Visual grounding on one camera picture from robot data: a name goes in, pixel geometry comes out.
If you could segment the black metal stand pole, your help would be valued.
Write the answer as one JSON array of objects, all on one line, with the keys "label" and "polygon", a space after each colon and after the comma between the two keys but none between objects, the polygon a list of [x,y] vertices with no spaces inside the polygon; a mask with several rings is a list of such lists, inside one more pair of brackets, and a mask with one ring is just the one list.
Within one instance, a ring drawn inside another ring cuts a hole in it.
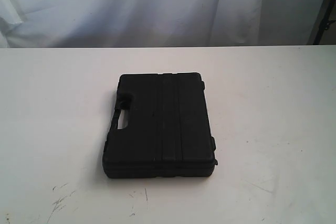
[{"label": "black metal stand pole", "polygon": [[335,45],[335,0],[323,0],[314,29],[312,45]]}]

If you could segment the white backdrop curtain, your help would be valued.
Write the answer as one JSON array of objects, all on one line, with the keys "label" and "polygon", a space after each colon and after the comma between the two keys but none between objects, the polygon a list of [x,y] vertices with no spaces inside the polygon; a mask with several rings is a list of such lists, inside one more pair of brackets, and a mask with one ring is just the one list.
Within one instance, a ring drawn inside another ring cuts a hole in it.
[{"label": "white backdrop curtain", "polygon": [[1,0],[1,47],[304,45],[323,0]]}]

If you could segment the black plastic tool case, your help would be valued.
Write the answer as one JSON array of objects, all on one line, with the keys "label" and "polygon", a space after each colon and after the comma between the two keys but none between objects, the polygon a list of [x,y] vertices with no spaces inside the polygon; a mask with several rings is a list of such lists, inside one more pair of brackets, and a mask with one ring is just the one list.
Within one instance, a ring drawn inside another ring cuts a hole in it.
[{"label": "black plastic tool case", "polygon": [[208,177],[218,164],[197,72],[123,74],[102,154],[109,178]]}]

